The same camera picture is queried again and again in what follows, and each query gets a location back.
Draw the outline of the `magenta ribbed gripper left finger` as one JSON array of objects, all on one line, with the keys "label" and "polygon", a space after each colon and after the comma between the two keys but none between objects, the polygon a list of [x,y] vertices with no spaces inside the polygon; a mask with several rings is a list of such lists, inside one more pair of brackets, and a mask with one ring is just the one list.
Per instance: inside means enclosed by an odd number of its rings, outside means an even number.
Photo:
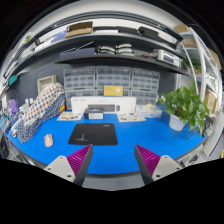
[{"label": "magenta ribbed gripper left finger", "polygon": [[92,155],[93,147],[87,145],[69,156],[58,156],[44,170],[82,186]]}]

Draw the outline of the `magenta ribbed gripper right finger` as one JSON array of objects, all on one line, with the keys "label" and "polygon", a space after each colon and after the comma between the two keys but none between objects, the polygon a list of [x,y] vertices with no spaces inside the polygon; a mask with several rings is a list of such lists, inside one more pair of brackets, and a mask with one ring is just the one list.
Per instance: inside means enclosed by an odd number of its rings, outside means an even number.
[{"label": "magenta ribbed gripper right finger", "polygon": [[159,156],[139,145],[135,145],[134,155],[145,185],[182,169],[168,155]]}]

